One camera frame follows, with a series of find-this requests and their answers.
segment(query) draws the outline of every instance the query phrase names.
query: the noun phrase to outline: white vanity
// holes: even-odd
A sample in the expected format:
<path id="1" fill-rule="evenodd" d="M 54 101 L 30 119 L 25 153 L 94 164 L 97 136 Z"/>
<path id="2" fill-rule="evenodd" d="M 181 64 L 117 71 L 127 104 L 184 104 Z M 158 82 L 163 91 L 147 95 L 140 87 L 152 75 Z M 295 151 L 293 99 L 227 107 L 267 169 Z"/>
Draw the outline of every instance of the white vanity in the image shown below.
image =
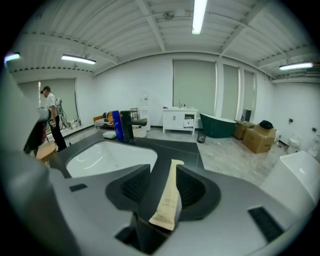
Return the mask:
<path id="1" fill-rule="evenodd" d="M 163 133 L 165 130 L 190 131 L 195 135 L 198 109 L 169 107 L 163 109 Z"/>

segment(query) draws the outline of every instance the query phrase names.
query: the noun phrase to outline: blue and black package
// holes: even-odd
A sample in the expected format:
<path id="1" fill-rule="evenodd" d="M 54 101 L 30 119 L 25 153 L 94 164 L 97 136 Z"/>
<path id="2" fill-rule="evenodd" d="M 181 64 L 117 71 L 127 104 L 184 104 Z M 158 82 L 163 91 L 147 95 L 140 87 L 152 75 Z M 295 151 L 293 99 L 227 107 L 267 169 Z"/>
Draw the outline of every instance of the blue and black package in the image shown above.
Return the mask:
<path id="1" fill-rule="evenodd" d="M 122 124 L 121 124 L 121 118 L 120 118 L 119 111 L 112 111 L 112 118 L 113 118 L 114 130 L 115 130 L 115 133 L 116 133 L 116 138 L 119 141 L 122 141 L 122 140 L 125 139 L 125 136 L 124 136 L 124 131 L 122 129 Z"/>

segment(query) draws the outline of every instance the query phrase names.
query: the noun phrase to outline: door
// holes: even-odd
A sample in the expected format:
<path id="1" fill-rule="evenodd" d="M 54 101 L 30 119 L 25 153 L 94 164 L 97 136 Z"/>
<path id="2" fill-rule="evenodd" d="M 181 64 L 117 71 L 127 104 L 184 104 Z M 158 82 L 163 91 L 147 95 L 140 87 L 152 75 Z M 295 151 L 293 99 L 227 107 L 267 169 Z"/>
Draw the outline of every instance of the door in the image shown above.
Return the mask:
<path id="1" fill-rule="evenodd" d="M 183 129 L 185 121 L 185 114 L 176 112 L 174 114 L 174 128 Z"/>
<path id="2" fill-rule="evenodd" d="M 172 129 L 175 127 L 175 112 L 164 111 L 163 112 L 163 127 L 165 129 Z"/>

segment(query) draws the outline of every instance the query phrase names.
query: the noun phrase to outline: black pants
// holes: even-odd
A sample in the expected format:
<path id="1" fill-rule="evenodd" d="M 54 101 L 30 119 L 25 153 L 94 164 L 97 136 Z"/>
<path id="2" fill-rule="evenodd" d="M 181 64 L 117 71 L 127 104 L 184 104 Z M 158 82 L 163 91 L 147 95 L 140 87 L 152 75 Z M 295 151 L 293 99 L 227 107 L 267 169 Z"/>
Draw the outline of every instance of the black pants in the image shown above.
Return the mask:
<path id="1" fill-rule="evenodd" d="M 64 150 L 67 147 L 67 145 L 66 145 L 64 137 L 61 134 L 60 127 L 59 127 L 59 121 L 60 121 L 60 117 L 59 117 L 59 115 L 57 115 L 55 117 L 55 124 L 56 124 L 55 128 L 53 128 L 51 126 L 50 122 L 49 122 L 49 125 L 51 128 L 52 136 L 55 140 L 55 143 L 58 146 L 58 151 L 61 151 L 61 150 Z"/>

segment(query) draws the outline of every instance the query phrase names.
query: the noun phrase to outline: cabinet drawer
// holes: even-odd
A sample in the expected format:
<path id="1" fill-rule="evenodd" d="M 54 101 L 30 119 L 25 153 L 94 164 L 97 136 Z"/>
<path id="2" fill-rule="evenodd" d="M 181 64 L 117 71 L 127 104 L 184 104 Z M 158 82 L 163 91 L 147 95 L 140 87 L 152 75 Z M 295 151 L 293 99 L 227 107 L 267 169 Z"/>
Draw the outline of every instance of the cabinet drawer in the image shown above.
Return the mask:
<path id="1" fill-rule="evenodd" d="M 185 119 L 183 123 L 183 127 L 193 127 L 194 126 L 194 119 Z"/>

